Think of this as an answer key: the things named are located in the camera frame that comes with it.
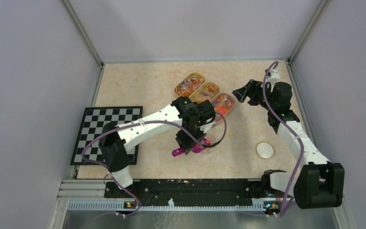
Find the purple plastic scoop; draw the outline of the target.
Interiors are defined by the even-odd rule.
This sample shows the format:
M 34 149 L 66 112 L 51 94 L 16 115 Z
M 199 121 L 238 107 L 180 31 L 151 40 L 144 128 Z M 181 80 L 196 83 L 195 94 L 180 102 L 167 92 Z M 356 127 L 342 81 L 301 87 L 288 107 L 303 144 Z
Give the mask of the purple plastic scoop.
M 200 151 L 201 151 L 201 147 L 203 146 L 203 144 L 200 142 L 200 144 L 196 144 L 192 149 L 191 149 L 191 152 L 192 153 L 195 153 L 195 154 L 199 154 Z M 188 154 L 189 152 L 184 148 L 184 147 L 180 147 L 178 149 L 175 149 L 172 151 L 172 156 L 173 157 L 177 157 L 177 156 L 180 156 L 180 155 L 186 155 Z

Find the clear plastic cup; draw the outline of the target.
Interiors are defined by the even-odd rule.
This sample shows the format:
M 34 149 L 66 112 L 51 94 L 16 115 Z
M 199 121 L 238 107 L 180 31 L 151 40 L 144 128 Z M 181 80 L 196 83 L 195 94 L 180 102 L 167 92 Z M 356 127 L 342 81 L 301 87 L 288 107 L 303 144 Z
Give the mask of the clear plastic cup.
M 217 140 L 212 134 L 206 134 L 206 136 L 201 140 L 202 144 L 208 145 L 208 146 L 210 146 L 216 142 L 217 142 Z M 207 148 L 207 147 L 202 146 L 200 153 L 204 154 L 204 155 L 209 155 L 213 152 L 213 150 L 214 150 L 213 148 Z

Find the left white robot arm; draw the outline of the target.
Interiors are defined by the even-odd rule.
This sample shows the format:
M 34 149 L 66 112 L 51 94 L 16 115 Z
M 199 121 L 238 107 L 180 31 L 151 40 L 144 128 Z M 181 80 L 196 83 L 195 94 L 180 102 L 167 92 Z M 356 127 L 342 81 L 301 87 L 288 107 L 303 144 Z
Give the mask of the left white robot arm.
M 110 175 L 117 181 L 115 190 L 120 196 L 128 197 L 133 193 L 133 178 L 129 169 L 127 152 L 138 144 L 155 137 L 174 127 L 178 149 L 174 156 L 188 154 L 199 148 L 206 132 L 215 123 L 216 112 L 210 101 L 192 102 L 189 97 L 179 97 L 165 108 L 135 121 L 103 127 L 107 135 L 99 140 L 99 148 Z

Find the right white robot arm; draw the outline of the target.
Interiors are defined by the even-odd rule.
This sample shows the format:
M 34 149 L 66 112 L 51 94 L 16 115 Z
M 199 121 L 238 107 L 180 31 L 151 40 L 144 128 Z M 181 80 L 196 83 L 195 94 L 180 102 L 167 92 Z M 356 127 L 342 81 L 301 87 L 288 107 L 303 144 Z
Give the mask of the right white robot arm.
M 271 85 L 250 80 L 232 94 L 241 103 L 249 98 L 250 105 L 260 105 L 268 111 L 269 125 L 297 160 L 295 170 L 299 170 L 299 174 L 283 170 L 265 171 L 260 184 L 261 192 L 272 197 L 282 191 L 293 197 L 301 209 L 341 206 L 344 167 L 324 156 L 304 131 L 300 119 L 291 110 L 291 85 L 284 82 Z

